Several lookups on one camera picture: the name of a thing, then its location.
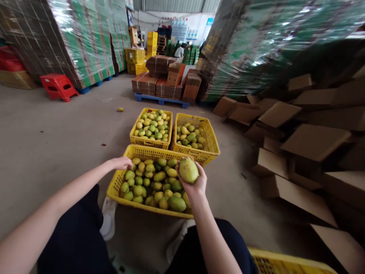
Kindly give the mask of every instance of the hand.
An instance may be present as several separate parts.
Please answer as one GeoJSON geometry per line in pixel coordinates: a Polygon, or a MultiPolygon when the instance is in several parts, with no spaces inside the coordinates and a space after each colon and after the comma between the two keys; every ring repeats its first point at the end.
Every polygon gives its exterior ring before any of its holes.
{"type": "Polygon", "coordinates": [[[113,169],[126,170],[128,167],[133,168],[132,160],[128,157],[114,158],[111,160],[113,163],[113,169]]]}
{"type": "Polygon", "coordinates": [[[180,161],[178,161],[178,164],[176,165],[176,171],[178,172],[179,180],[180,180],[182,186],[184,187],[184,190],[186,191],[189,199],[193,198],[193,196],[196,196],[196,194],[205,196],[207,177],[205,175],[205,172],[204,172],[204,169],[202,168],[202,166],[198,162],[195,162],[195,164],[198,167],[199,177],[196,179],[195,184],[193,184],[193,185],[185,182],[184,179],[181,177],[180,171],[179,171],[180,161]]]}

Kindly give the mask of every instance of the white shoe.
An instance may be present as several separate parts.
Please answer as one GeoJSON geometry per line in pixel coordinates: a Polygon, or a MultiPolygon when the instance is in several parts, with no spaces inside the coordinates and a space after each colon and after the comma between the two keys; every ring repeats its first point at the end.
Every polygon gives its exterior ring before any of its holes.
{"type": "Polygon", "coordinates": [[[108,197],[105,197],[103,204],[103,225],[100,228],[100,234],[103,236],[105,241],[113,238],[115,233],[115,210],[117,209],[118,203],[108,197]]]}
{"type": "Polygon", "coordinates": [[[171,264],[172,259],[174,258],[176,251],[178,250],[181,242],[183,241],[184,236],[187,233],[187,229],[189,227],[195,226],[194,219],[186,220],[186,222],[182,225],[179,235],[173,240],[166,250],[166,257],[168,264],[171,264]]]}

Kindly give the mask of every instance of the plastic wrap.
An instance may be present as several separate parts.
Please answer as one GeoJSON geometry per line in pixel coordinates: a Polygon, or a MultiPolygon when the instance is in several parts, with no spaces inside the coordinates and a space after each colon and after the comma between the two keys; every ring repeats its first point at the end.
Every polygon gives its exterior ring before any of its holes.
{"type": "Polygon", "coordinates": [[[308,73],[365,20],[362,0],[222,0],[199,58],[199,100],[256,94],[308,73]]]}
{"type": "Polygon", "coordinates": [[[65,74],[85,88],[126,68],[125,2],[119,0],[1,0],[0,26],[35,79],[65,74]]]}

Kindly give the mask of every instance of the concrete floor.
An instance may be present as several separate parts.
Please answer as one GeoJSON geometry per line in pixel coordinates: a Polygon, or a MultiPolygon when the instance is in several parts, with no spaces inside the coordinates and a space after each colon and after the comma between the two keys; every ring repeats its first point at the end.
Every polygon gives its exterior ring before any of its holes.
{"type": "MultiPolygon", "coordinates": [[[[141,109],[159,108],[156,101],[134,100],[131,79],[122,74],[70,103],[50,101],[43,88],[0,86],[0,239],[69,181],[123,154],[141,109]],[[124,112],[117,112],[118,107],[124,112]]],[[[205,168],[214,216],[230,221],[250,246],[308,257],[308,247],[293,225],[297,220],[289,221],[282,207],[260,197],[258,180],[247,170],[256,148],[242,137],[242,130],[198,106],[183,110],[166,104],[162,109],[212,123],[221,149],[205,168]]],[[[100,181],[100,205],[112,176],[100,181]]],[[[181,224],[173,217],[120,205],[108,247],[129,265],[163,272],[168,266],[166,246],[181,224]]]]}

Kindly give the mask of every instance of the warehouse ceiling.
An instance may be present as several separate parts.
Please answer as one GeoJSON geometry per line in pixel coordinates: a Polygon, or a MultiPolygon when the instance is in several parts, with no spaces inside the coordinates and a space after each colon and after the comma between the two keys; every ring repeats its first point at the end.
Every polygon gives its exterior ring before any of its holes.
{"type": "Polygon", "coordinates": [[[220,0],[133,0],[133,6],[135,11],[215,13],[219,2],[220,0]]]}

